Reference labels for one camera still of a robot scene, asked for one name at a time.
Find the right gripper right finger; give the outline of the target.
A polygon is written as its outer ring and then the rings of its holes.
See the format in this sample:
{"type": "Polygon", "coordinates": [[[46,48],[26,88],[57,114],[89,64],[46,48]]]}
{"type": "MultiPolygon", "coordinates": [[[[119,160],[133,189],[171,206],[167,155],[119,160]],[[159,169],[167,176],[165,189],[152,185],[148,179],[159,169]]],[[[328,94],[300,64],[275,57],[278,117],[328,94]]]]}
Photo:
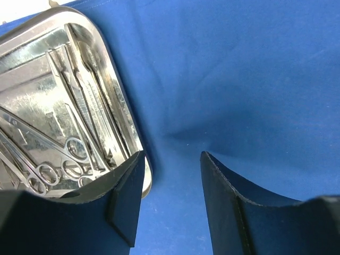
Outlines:
{"type": "Polygon", "coordinates": [[[200,157],[214,254],[339,254],[339,196],[294,200],[200,157]]]}

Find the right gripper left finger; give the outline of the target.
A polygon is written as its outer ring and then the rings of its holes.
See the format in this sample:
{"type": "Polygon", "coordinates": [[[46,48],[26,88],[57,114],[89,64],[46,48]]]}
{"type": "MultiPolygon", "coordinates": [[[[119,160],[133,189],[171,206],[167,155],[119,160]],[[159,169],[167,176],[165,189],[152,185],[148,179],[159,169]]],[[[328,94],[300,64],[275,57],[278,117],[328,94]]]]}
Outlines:
{"type": "Polygon", "coordinates": [[[135,245],[145,154],[60,198],[1,192],[1,254],[129,254],[135,245]]]}

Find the steel scissors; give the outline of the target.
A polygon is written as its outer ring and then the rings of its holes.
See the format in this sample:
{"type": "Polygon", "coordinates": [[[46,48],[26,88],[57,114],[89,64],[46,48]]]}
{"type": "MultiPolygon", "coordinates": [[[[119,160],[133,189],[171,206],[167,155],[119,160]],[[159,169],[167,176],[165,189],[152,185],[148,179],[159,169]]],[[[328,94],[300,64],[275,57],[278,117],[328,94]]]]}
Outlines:
{"type": "Polygon", "coordinates": [[[33,137],[37,138],[39,141],[44,142],[50,148],[54,148],[59,151],[61,154],[64,154],[66,157],[74,160],[78,163],[86,163],[89,161],[88,156],[78,156],[74,153],[74,150],[77,150],[77,146],[71,147],[70,142],[74,141],[83,146],[83,142],[81,139],[70,136],[66,139],[65,143],[62,145],[61,143],[56,142],[46,134],[42,133],[40,130],[35,128],[34,126],[30,125],[28,122],[24,121],[23,119],[19,118],[15,114],[11,113],[7,109],[1,107],[1,118],[3,118],[6,122],[10,123],[17,129],[23,131],[25,134],[30,134],[33,137]]]}

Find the blue surgical drape cloth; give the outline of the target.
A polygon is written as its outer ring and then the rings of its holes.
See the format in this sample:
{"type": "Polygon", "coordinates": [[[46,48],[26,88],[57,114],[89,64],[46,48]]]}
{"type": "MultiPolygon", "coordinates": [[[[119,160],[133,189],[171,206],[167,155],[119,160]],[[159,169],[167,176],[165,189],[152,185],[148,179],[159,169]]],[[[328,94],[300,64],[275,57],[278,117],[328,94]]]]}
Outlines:
{"type": "Polygon", "coordinates": [[[339,1],[74,1],[152,163],[133,254],[212,254],[200,154],[285,197],[339,194],[339,1]]]}

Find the fine steel tweezers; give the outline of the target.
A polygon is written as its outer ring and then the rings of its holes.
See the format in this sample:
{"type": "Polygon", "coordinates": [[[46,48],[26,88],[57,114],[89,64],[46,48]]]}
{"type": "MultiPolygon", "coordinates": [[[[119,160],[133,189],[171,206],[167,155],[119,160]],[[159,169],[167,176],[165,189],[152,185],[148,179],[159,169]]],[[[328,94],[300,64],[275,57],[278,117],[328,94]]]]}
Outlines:
{"type": "Polygon", "coordinates": [[[92,168],[99,169],[101,172],[108,172],[111,169],[105,161],[105,157],[102,155],[96,139],[94,139],[92,136],[90,126],[87,125],[86,119],[82,115],[81,110],[83,108],[87,110],[88,105],[85,100],[81,105],[78,105],[77,98],[73,94],[74,89],[78,89],[80,94],[83,94],[83,90],[80,87],[76,76],[74,75],[71,61],[64,46],[62,47],[62,51],[64,54],[65,66],[69,73],[69,81],[66,81],[64,75],[60,72],[50,52],[46,51],[45,56],[47,58],[52,75],[56,84],[63,89],[63,101],[65,107],[69,111],[70,118],[72,119],[72,122],[77,130],[78,136],[83,142],[86,155],[89,159],[88,162],[92,168]]]}

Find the broad steel tweezers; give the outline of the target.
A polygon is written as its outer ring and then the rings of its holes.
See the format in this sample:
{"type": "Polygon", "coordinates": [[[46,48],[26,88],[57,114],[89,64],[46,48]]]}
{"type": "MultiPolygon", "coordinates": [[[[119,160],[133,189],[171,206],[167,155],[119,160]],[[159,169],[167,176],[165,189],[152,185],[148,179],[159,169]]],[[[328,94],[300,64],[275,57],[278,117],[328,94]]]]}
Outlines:
{"type": "Polygon", "coordinates": [[[81,55],[81,49],[76,39],[76,36],[69,23],[64,25],[65,32],[72,48],[74,60],[79,70],[77,77],[86,86],[86,91],[94,99],[95,112],[99,122],[101,123],[106,141],[109,143],[109,149],[112,153],[116,164],[119,165],[127,160],[131,154],[128,152],[125,142],[121,137],[121,132],[109,110],[107,100],[105,99],[104,92],[97,81],[95,73],[92,68],[86,63],[81,55]]]}

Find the steel hemostat forceps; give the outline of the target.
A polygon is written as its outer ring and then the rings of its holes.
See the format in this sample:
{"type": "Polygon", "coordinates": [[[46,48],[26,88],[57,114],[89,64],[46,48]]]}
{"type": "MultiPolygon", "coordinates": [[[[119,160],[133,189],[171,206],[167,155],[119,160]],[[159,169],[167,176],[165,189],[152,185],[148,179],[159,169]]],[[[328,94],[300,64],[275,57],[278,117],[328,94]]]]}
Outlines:
{"type": "Polygon", "coordinates": [[[1,130],[1,142],[21,169],[29,173],[27,184],[34,193],[45,196],[50,186],[59,184],[61,177],[51,163],[44,161],[41,164],[35,164],[3,130],[1,130]]]}

